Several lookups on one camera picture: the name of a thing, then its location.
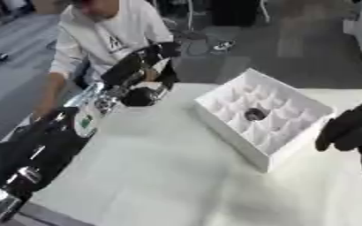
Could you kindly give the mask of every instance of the black glove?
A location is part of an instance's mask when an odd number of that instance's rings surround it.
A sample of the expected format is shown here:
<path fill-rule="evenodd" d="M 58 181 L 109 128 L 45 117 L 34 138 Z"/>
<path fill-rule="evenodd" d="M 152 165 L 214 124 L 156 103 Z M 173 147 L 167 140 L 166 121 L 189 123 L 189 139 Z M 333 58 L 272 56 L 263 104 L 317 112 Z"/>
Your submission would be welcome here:
<path fill-rule="evenodd" d="M 327 123 L 316 140 L 316 148 L 325 151 L 331 144 L 341 151 L 356 148 L 362 155 L 362 104 Z"/>

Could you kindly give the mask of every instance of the egg carton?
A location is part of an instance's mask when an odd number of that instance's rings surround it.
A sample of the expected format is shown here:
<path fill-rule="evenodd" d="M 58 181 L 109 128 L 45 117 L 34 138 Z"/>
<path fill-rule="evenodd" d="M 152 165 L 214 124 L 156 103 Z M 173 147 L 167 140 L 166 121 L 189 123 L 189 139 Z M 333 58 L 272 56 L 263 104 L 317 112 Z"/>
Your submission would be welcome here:
<path fill-rule="evenodd" d="M 315 139 L 335 115 L 329 106 L 253 69 L 196 102 L 201 119 L 262 172 L 274 169 Z M 248 121 L 245 112 L 251 108 L 267 116 Z"/>

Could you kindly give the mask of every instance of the person's hand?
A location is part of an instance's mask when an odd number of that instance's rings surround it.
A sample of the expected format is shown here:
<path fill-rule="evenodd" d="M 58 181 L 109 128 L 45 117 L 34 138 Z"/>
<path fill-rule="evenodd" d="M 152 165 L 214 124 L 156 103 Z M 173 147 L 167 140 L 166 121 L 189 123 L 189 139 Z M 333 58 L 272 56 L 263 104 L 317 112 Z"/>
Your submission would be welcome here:
<path fill-rule="evenodd" d="M 325 151 L 331 144 L 341 151 L 357 149 L 362 155 L 362 104 L 331 119 L 324 127 L 316 140 L 316 148 Z"/>
<path fill-rule="evenodd" d="M 145 73 L 146 81 L 155 81 L 159 76 L 159 73 L 154 68 L 147 68 Z"/>
<path fill-rule="evenodd" d="M 38 104 L 35 108 L 33 114 L 30 116 L 30 123 L 35 122 L 41 117 L 46 116 L 51 110 L 53 110 L 56 106 L 55 101 L 47 100 Z"/>

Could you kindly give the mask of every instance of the white table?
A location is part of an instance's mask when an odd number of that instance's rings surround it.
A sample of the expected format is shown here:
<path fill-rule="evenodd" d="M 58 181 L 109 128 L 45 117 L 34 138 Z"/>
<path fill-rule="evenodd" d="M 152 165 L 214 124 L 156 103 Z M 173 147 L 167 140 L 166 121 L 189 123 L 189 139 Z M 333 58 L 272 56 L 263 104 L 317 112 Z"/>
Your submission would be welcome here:
<path fill-rule="evenodd" d="M 194 114 L 214 88 L 178 85 L 151 108 L 109 116 L 75 161 L 33 203 L 97 226 L 361 226 L 357 153 L 303 148 L 258 173 Z M 362 90 L 303 90 L 339 109 Z"/>

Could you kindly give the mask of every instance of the floor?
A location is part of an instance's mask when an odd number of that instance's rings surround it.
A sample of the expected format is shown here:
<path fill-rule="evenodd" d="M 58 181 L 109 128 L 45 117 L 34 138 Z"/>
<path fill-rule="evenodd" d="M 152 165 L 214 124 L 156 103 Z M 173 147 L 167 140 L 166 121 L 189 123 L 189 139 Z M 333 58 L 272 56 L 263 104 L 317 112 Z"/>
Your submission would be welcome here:
<path fill-rule="evenodd" d="M 207 52 L 204 41 L 187 41 L 176 61 L 184 82 L 221 84 L 247 67 L 298 88 L 361 88 L 362 59 L 353 37 L 343 34 L 344 0 L 272 0 L 270 24 L 253 27 L 204 26 L 210 44 L 232 39 L 226 54 Z M 54 55 L 46 46 L 56 39 L 57 16 L 28 15 L 0 26 L 0 139 L 37 103 Z"/>

